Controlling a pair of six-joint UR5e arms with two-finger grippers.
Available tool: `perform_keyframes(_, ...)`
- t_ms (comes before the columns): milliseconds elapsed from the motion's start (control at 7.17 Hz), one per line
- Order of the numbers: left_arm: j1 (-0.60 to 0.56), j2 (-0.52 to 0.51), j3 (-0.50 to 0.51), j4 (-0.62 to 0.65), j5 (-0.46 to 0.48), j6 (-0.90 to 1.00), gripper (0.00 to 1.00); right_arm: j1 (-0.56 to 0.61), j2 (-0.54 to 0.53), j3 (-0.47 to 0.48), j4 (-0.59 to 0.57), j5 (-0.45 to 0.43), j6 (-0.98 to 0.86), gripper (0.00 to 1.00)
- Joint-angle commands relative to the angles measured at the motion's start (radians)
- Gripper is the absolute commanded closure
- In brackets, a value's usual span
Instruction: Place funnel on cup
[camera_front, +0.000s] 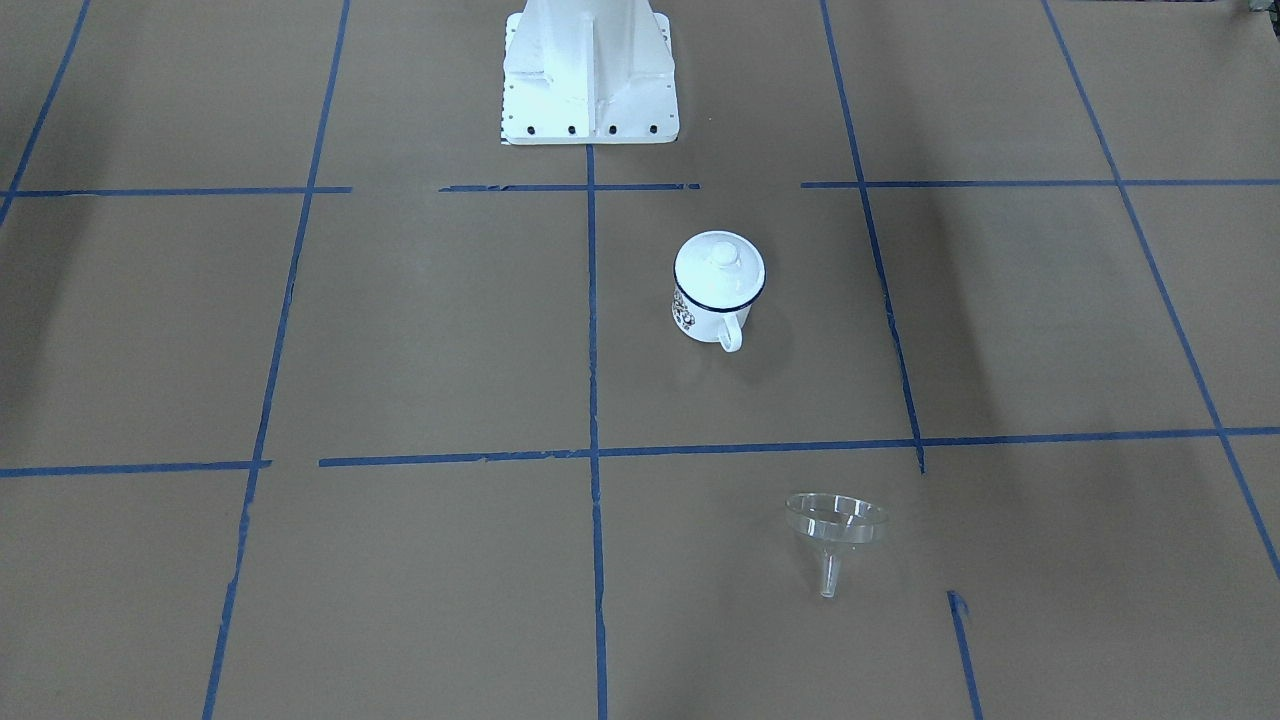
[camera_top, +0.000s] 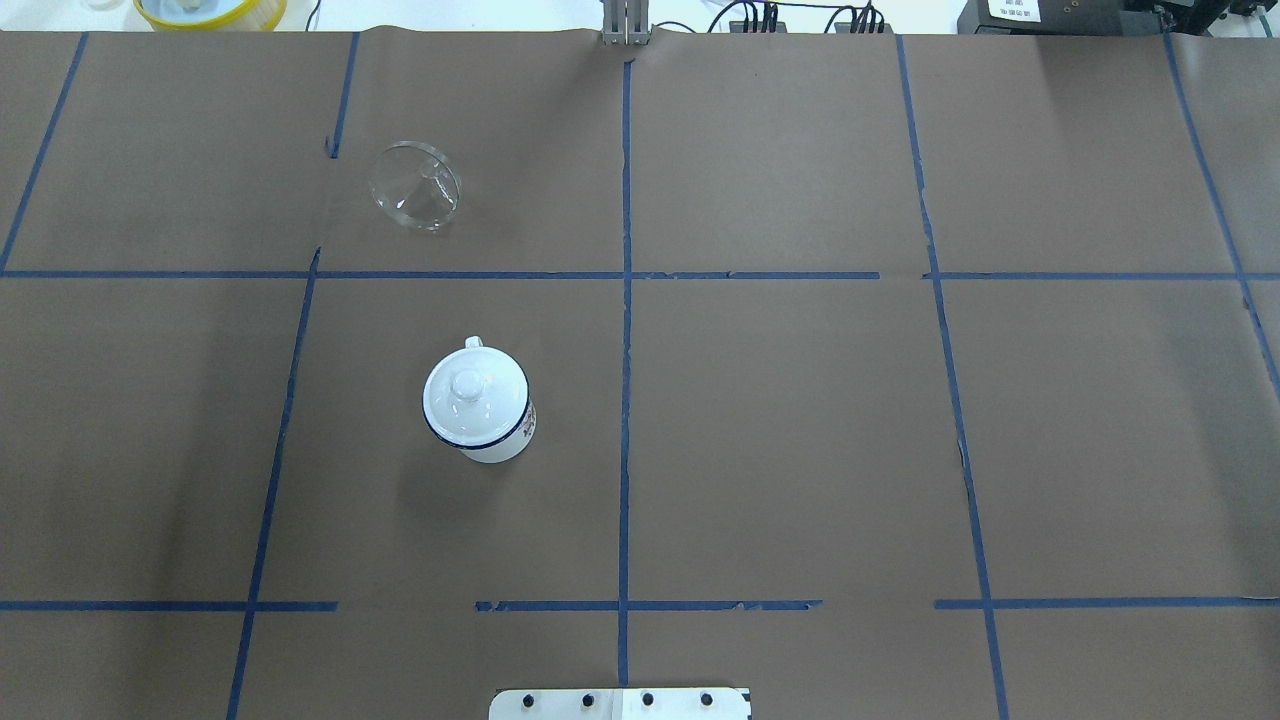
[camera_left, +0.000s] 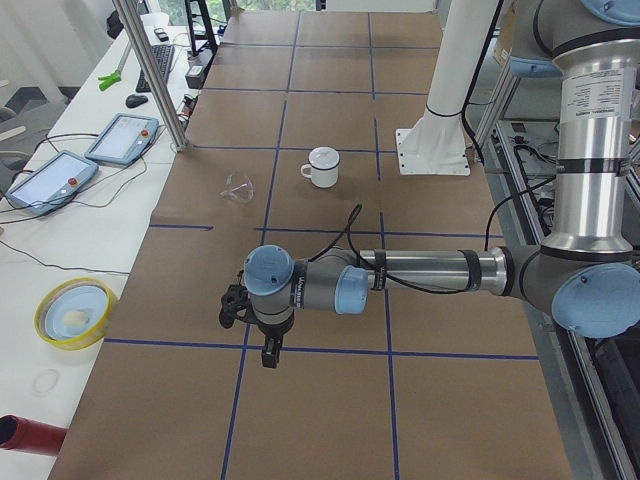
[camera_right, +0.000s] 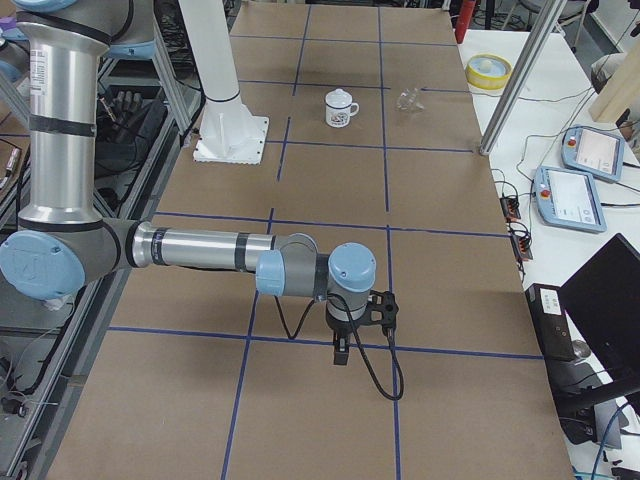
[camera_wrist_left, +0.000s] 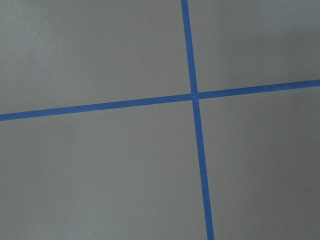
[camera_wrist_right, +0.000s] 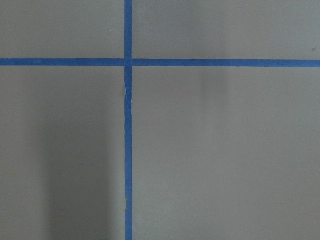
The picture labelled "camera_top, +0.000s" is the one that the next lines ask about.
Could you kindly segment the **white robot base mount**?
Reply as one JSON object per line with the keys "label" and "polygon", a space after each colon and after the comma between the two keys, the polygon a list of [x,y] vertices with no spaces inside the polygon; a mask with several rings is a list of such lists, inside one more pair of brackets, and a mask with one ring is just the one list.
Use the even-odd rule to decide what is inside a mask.
{"label": "white robot base mount", "polygon": [[548,688],[498,692],[489,719],[751,719],[732,687]]}

